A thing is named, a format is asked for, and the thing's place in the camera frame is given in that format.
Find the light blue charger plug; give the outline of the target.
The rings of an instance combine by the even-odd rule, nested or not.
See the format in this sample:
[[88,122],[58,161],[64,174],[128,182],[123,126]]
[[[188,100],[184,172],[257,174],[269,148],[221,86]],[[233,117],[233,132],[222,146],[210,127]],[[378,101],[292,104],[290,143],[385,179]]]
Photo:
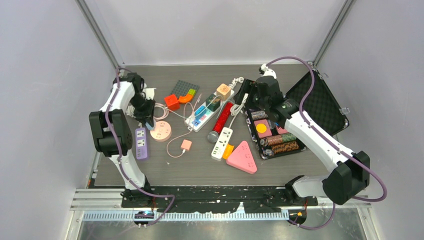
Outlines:
[[150,123],[146,122],[146,123],[145,123],[145,127],[146,127],[149,131],[152,131],[152,130],[154,130],[154,129],[155,129],[155,124],[154,124],[154,123],[153,123],[153,124],[150,124]]

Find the beige cube adapter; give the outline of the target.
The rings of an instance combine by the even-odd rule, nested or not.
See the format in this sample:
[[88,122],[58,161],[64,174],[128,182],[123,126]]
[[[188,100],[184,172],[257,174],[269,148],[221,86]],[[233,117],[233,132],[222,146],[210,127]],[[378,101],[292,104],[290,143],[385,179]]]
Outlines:
[[216,95],[219,96],[219,98],[222,101],[226,101],[230,95],[231,95],[231,88],[226,85],[225,83],[222,83],[217,89],[216,89]]

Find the pink round socket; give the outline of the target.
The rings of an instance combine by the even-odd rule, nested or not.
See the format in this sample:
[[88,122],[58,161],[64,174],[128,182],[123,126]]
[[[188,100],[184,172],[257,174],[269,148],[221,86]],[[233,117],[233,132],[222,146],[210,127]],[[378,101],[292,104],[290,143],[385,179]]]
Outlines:
[[165,142],[172,135],[171,125],[164,120],[157,121],[155,127],[150,131],[150,136],[156,142]]

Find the dark green cube adapter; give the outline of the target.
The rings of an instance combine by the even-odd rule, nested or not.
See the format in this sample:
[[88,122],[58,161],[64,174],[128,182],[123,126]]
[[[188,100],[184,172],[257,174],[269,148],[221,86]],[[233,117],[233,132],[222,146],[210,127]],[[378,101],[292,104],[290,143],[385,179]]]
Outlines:
[[213,93],[205,100],[205,106],[215,112],[221,106],[221,98]]

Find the purple power strip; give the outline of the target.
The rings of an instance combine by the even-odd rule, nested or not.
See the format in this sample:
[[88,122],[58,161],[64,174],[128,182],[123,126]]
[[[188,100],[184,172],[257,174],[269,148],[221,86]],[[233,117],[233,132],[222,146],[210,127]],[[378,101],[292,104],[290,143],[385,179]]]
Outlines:
[[144,127],[135,130],[135,158],[146,160],[149,156],[147,146],[147,130]]

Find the white multicolour power strip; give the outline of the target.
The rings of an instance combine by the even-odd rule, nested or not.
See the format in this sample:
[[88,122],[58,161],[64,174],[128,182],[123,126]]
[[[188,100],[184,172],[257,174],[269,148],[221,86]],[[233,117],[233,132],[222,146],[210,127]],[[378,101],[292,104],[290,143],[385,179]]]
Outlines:
[[[199,120],[195,120],[195,113],[193,113],[191,116],[189,116],[186,120],[185,120],[185,124],[187,126],[188,130],[194,131],[194,132],[198,132],[202,127],[204,127],[206,125],[206,123],[213,119],[215,115],[217,115],[218,113],[220,114],[225,106],[225,104],[229,101],[230,98],[232,98],[235,94],[235,91],[231,88],[231,93],[229,98],[226,101],[222,101],[221,100],[221,105],[220,107],[216,110],[216,111],[210,111],[209,109],[207,110],[207,113]],[[200,105],[200,106],[206,106],[205,101]]]

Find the blue plug adapter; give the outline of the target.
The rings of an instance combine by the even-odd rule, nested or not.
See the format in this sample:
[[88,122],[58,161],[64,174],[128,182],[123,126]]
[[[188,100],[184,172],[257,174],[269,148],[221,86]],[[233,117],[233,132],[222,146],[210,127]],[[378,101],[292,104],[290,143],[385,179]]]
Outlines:
[[205,105],[201,105],[194,113],[194,118],[196,121],[200,120],[208,111],[208,108]]

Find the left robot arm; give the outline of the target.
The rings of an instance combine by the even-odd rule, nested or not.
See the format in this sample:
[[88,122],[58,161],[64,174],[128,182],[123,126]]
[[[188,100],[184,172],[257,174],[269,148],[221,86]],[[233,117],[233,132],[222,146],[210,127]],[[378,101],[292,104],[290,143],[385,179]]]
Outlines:
[[141,207],[153,202],[153,193],[147,177],[138,167],[133,154],[133,132],[128,124],[126,111],[131,107],[134,118],[145,127],[154,127],[155,100],[143,92],[144,79],[136,72],[116,75],[106,103],[89,116],[94,147],[109,158],[124,180],[121,196],[135,200]]

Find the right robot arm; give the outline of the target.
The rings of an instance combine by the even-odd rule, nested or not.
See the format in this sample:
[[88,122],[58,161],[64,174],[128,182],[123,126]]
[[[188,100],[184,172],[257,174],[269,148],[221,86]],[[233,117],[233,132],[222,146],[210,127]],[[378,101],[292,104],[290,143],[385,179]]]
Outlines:
[[316,124],[298,102],[285,98],[273,76],[261,76],[256,81],[245,79],[234,96],[236,104],[257,108],[307,146],[326,167],[323,176],[298,176],[285,186],[285,198],[299,205],[306,197],[327,197],[343,205],[369,185],[370,175],[363,167],[370,158],[363,152],[354,153],[337,142]]

